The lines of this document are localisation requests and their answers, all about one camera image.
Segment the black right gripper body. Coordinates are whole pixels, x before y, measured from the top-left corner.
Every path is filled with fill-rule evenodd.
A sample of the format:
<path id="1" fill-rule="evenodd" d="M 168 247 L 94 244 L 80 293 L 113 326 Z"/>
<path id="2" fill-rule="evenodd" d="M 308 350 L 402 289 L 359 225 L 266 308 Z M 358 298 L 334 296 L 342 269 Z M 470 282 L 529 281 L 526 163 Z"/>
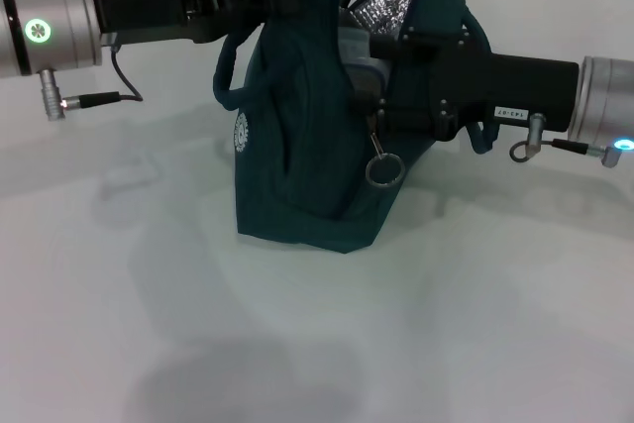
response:
<path id="1" fill-rule="evenodd" d="M 474 123 L 527 128 L 535 114 L 563 133 L 576 106 L 575 62 L 492 53 L 462 32 L 430 39 L 430 135 L 449 141 Z"/>

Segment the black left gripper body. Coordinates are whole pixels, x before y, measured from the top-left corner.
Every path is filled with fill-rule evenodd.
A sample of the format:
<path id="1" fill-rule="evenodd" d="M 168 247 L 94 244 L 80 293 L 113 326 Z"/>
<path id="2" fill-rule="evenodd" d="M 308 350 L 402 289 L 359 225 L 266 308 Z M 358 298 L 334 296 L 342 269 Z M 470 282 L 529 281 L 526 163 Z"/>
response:
<path id="1" fill-rule="evenodd" d="M 233 0 L 93 0 L 104 45 L 212 43 L 228 32 Z"/>

